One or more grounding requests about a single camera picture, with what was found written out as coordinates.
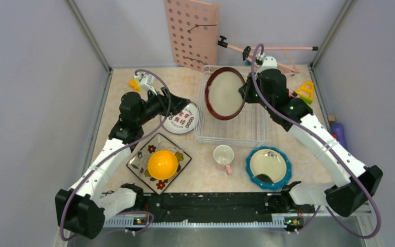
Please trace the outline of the white plate red characters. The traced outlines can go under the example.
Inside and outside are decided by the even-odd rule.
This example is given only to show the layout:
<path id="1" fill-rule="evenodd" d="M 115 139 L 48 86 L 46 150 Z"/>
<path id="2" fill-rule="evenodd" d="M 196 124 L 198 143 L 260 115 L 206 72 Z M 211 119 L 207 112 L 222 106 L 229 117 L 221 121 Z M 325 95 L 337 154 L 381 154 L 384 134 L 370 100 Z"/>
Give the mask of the white plate red characters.
<path id="1" fill-rule="evenodd" d="M 170 115 L 163 123 L 163 128 L 172 134 L 183 135 L 194 130 L 199 122 L 199 110 L 194 102 L 190 102 L 176 115 Z"/>

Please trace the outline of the dark red rimmed plate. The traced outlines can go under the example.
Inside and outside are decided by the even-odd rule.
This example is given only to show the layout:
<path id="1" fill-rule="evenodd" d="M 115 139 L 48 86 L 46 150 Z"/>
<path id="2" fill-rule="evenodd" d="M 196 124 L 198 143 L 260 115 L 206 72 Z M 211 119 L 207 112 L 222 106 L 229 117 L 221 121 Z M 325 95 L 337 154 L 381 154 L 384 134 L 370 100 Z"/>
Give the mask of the dark red rimmed plate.
<path id="1" fill-rule="evenodd" d="M 244 107 L 243 76 L 232 67 L 216 69 L 205 85 L 205 103 L 210 114 L 218 120 L 235 118 Z"/>

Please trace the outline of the orange yellow bowl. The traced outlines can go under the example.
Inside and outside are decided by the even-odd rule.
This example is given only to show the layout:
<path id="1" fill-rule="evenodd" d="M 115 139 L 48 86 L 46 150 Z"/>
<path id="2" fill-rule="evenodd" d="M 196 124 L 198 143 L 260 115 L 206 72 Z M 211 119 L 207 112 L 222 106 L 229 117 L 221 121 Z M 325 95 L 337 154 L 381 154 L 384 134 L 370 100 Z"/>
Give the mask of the orange yellow bowl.
<path id="1" fill-rule="evenodd" d="M 173 152 L 162 150 L 154 153 L 148 161 L 148 172 L 157 180 L 171 178 L 177 171 L 178 160 Z"/>

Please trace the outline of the square floral plate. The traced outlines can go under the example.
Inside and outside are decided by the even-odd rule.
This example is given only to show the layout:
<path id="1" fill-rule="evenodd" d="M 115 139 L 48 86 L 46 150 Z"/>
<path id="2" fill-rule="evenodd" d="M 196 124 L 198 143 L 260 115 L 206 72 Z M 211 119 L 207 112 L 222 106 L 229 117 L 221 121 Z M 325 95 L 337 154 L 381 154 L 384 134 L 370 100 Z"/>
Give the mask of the square floral plate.
<path id="1" fill-rule="evenodd" d="M 176 173 L 169 179 L 157 180 L 148 172 L 148 161 L 150 157 L 162 150 L 168 150 L 174 153 L 178 160 L 178 168 Z M 128 169 L 136 175 L 143 183 L 145 183 L 153 192 L 160 195 L 168 186 L 176 179 L 183 169 L 192 161 L 192 157 L 161 133 L 157 133 L 152 137 L 127 163 Z"/>

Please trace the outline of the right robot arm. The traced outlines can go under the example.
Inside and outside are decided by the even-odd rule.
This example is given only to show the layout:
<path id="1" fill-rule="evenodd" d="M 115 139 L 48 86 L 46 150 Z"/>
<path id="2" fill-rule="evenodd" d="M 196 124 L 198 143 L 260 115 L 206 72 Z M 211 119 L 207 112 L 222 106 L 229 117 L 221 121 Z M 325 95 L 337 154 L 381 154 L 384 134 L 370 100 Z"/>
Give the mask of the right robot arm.
<path id="1" fill-rule="evenodd" d="M 286 76 L 278 69 L 250 72 L 239 93 L 247 103 L 261 105 L 270 118 L 304 144 L 331 175 L 332 183 L 295 183 L 281 198 L 281 206 L 295 212 L 303 204 L 326 206 L 348 217 L 369 202 L 376 217 L 380 211 L 373 196 L 383 177 L 377 166 L 367 166 L 347 151 L 320 123 L 301 99 L 289 96 Z"/>

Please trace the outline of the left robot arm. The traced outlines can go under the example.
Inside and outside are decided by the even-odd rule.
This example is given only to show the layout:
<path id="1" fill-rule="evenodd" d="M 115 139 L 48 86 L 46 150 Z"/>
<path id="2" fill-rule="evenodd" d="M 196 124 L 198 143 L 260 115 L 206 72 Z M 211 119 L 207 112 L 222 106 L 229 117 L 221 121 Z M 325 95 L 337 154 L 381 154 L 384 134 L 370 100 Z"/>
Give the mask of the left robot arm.
<path id="1" fill-rule="evenodd" d="M 104 223 L 125 209 L 137 213 L 144 207 L 142 191 L 126 185 L 110 196 L 102 193 L 115 173 L 147 136 L 143 125 L 161 115 L 169 117 L 182 111 L 190 99 L 175 96 L 167 87 L 161 93 L 148 92 L 147 99 L 137 92 L 125 93 L 119 105 L 119 117 L 95 161 L 69 189 L 55 196 L 57 222 L 63 241 L 71 240 L 70 233 L 94 239 Z"/>

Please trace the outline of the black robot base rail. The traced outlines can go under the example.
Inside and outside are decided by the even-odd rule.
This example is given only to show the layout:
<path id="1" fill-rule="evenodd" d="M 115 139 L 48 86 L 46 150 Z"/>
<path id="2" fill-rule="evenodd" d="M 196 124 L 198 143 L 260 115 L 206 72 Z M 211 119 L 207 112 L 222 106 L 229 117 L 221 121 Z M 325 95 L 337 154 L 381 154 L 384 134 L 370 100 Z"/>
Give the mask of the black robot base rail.
<path id="1" fill-rule="evenodd" d="M 270 223 L 274 214 L 313 213 L 312 205 L 296 205 L 287 192 L 144 193 L 134 184 L 121 188 L 137 193 L 131 211 L 147 211 L 155 223 Z"/>

